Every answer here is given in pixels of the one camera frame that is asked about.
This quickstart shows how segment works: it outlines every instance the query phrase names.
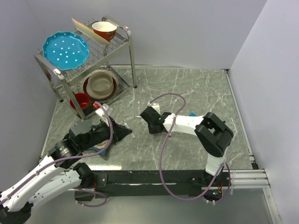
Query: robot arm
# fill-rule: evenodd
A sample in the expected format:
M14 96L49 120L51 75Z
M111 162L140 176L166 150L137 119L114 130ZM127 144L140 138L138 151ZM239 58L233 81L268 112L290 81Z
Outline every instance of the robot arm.
M159 105L149 104L140 116L148 123L149 133L156 134L169 131L175 114L165 112L160 115ZM205 171L211 176L216 174L219 166L225 161L226 149L234 136L225 122L211 112L198 117L177 116L172 132L192 134L199 138L208 152Z
M56 162L42 172L38 171L57 159L82 155L85 150L109 139L109 124L101 111L98 109L96 112L104 122L91 125L88 120L78 121L69 130L69 133L49 151L37 167L14 186L0 194L0 223L22 224L30 217L31 210L35 210L68 189L78 186L84 188L93 180L93 173L85 163L78 163L73 170L55 178L79 159ZM132 133L132 130L116 124L112 118L110 119L114 130L113 143ZM17 188L20 189L15 194L10 195Z

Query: red bowl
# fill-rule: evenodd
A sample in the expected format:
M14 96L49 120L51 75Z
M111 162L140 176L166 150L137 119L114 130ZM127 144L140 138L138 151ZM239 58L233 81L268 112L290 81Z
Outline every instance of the red bowl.
M95 22L93 24L93 31L106 39L111 41L116 33L117 26L113 25L110 22Z
M83 92L76 93L75 98L77 99L82 110L86 109L86 107L88 107L90 105L90 98L86 93L83 93ZM71 100L70 100L70 105L71 105L71 108L76 110L75 105L73 104L73 102Z

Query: beige bowl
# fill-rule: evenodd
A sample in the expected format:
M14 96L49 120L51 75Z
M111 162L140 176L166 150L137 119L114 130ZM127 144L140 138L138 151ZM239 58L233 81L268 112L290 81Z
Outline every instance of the beige bowl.
M97 95L107 95L113 91L113 78L104 71L99 71L91 75L88 85Z

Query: brown plate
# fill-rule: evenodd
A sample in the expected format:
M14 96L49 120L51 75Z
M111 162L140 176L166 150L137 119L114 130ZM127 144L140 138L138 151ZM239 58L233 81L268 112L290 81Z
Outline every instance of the brown plate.
M87 95L88 95L88 93L87 93L87 91L86 91L86 86L87 86L87 83L88 83L88 79L89 79L89 77L85 80L85 82L84 82L84 84L83 84L83 92L86 93ZM107 96L107 97L105 97L105 98L101 98L101 99L95 99L95 98L92 98L91 96L89 96L90 99L97 100L97 101L104 101L104 100L109 99L111 96L113 96L113 95L115 94L116 90L117 90L117 86L116 86L116 81L115 81L115 79L114 79L114 78L112 78L112 79L113 79L113 85L114 85L114 88L113 88L112 93L111 93L109 96Z

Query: rack shelf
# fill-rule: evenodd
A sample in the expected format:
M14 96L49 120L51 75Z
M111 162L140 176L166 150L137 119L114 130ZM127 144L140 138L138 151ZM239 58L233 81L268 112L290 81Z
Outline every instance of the rack shelf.
M109 60L120 54L123 50L126 48L129 48L129 54L130 54L130 60L131 60L131 67L132 67L132 86L134 88L137 87L136 84L136 78L135 78L135 62L134 62L134 54L133 54L133 43L132 43L132 35L127 26L121 25L116 20L112 19L109 16L104 16L102 18L102 21L109 21L110 23L116 25L118 29L116 30L116 34L114 38L110 41L111 45L102 45L99 42L91 39L90 37L82 34L81 31L77 30L75 33L78 35L81 35L85 41L88 43L89 46L89 52L90 55L83 65L79 66L77 69L74 70L67 70L67 71L61 71L55 66L53 66L48 60L46 60L43 57L43 51L39 51L38 54L35 55L35 58L43 70L44 74L48 78L50 82L50 86L54 93L56 94L57 98L60 102L62 102L64 99L62 97L62 94L67 93L70 100L74 103L77 112L79 113L80 117L82 119L89 118L88 116L85 116L82 109L79 106L79 103L77 102L73 90L75 89L75 86L78 85L78 83L88 76L91 72L93 72L96 69L99 69L101 66L106 65L107 69L113 70L112 67L109 64ZM92 28L92 25L97 22L93 21L89 23L87 26L89 28ZM127 34L127 37L122 36L118 30L122 29ZM51 71L54 73L55 76L57 76L61 84L59 86L55 86L55 83L53 81L53 77L50 74ZM120 78L121 87L123 89L126 89L130 87L130 85L114 70L116 76Z

